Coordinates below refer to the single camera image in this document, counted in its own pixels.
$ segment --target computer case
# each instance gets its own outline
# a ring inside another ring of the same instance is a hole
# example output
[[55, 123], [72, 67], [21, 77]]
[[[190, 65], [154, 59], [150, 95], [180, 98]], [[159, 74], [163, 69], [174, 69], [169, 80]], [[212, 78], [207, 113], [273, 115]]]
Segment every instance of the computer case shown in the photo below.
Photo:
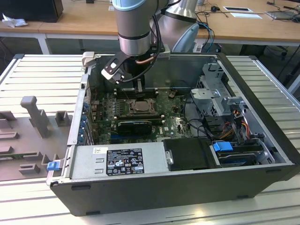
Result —
[[1, 0], [1, 12], [14, 19], [55, 23], [63, 11], [61, 0]]

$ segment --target copper pipe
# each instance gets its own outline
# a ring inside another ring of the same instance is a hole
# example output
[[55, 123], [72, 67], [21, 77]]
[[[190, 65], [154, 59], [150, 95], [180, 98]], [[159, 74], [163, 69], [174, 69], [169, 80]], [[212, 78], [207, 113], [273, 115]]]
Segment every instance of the copper pipe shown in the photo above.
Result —
[[139, 61], [139, 60], [136, 60], [136, 64], [138, 65], [142, 65], [142, 64], [146, 64], [148, 62], [151, 62], [152, 60], [154, 60], [154, 56], [151, 56], [150, 58], [146, 59], [146, 60], [143, 60], [143, 61]]

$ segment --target power supply label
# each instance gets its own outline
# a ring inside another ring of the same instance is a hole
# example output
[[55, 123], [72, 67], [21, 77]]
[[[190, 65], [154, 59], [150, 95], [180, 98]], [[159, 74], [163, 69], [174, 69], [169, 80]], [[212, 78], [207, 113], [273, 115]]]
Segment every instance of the power supply label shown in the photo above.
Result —
[[145, 173], [142, 149], [108, 150], [106, 161], [108, 176]]

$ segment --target robotic arm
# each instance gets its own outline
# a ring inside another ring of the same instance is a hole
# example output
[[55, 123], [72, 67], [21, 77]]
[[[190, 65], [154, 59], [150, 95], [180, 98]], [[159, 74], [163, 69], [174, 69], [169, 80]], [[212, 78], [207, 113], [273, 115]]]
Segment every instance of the robotic arm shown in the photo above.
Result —
[[[196, 0], [112, 0], [121, 52], [106, 64], [102, 75], [112, 83], [133, 81], [134, 87], [143, 86], [143, 75], [155, 63], [162, 50], [163, 41], [176, 52], [186, 52], [191, 47], [199, 29], [195, 23], [196, 2]], [[155, 13], [160, 10], [162, 13], [157, 18]], [[154, 45], [151, 45], [151, 35], [156, 40], [152, 43]], [[131, 74], [132, 78], [124, 80], [124, 73]]]

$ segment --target white desk leg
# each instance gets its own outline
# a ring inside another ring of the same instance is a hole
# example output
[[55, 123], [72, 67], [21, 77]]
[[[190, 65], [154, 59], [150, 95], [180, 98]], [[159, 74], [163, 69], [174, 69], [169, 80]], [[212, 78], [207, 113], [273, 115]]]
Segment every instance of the white desk leg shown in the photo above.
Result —
[[291, 94], [294, 94], [295, 91], [300, 87], [300, 74], [298, 75], [298, 77], [296, 78], [296, 80], [291, 84], [291, 86], [289, 87], [288, 91]]
[[37, 40], [39, 42], [39, 46], [41, 47], [42, 53], [44, 55], [52, 54], [45, 34], [41, 34], [40, 36], [38, 36]]
[[84, 40], [83, 39], [79, 39], [79, 47], [81, 51], [85, 51], [85, 47], [84, 47]]

